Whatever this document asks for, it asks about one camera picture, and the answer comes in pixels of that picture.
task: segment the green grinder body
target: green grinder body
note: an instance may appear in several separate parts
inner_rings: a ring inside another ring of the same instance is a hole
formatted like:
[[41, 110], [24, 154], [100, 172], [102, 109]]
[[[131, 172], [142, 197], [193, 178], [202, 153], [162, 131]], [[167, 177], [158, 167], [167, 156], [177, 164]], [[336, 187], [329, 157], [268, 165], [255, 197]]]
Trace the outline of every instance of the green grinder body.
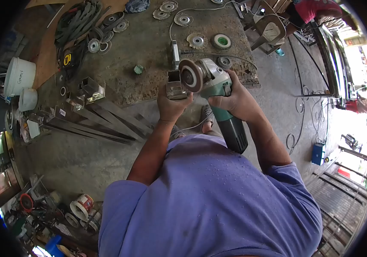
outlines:
[[[232, 80], [227, 79], [219, 84], [202, 89], [200, 95], [206, 100], [210, 96], [230, 96]], [[248, 139], [246, 138], [245, 128], [242, 120], [233, 116], [227, 110], [211, 106], [212, 112], [215, 115], [217, 124], [225, 139], [229, 149], [239, 154], [242, 154], [248, 147]]]

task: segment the grinder handle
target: grinder handle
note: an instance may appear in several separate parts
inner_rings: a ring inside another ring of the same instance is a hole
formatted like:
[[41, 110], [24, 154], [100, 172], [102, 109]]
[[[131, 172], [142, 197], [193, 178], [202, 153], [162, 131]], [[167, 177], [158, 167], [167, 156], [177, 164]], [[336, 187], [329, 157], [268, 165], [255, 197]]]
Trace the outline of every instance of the grinder handle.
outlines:
[[217, 122], [226, 146], [234, 152], [242, 154], [248, 147], [245, 128], [242, 120], [232, 116], [229, 120]]

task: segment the blue container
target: blue container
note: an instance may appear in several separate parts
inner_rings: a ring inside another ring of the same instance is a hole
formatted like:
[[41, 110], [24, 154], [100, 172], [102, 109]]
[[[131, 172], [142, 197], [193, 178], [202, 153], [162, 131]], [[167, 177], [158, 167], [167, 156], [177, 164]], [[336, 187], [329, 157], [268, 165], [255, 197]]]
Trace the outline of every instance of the blue container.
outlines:
[[64, 257], [63, 252], [61, 252], [56, 245], [60, 243], [62, 237], [60, 235], [56, 235], [52, 237], [47, 244], [45, 245], [45, 250], [54, 257]]
[[322, 165], [325, 161], [325, 145], [316, 143], [312, 149], [312, 163]]

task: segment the grinding wheel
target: grinding wheel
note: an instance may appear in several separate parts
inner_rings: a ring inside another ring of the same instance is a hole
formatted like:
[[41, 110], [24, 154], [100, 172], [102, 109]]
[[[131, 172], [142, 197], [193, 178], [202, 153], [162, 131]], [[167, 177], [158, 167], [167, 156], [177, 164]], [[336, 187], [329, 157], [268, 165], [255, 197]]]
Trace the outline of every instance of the grinding wheel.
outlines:
[[195, 93], [202, 89], [203, 77], [194, 62], [188, 59], [181, 60], [179, 70], [181, 71], [181, 82], [187, 90]]

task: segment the purple t-shirt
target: purple t-shirt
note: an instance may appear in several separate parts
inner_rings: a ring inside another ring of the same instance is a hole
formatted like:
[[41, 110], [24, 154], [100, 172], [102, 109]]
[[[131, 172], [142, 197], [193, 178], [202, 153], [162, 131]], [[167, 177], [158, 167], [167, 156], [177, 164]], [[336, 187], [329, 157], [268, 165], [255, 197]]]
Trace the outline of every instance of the purple t-shirt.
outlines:
[[311, 256], [320, 209], [294, 163], [263, 175], [223, 139], [188, 135], [168, 146], [150, 186], [105, 191], [99, 256]]

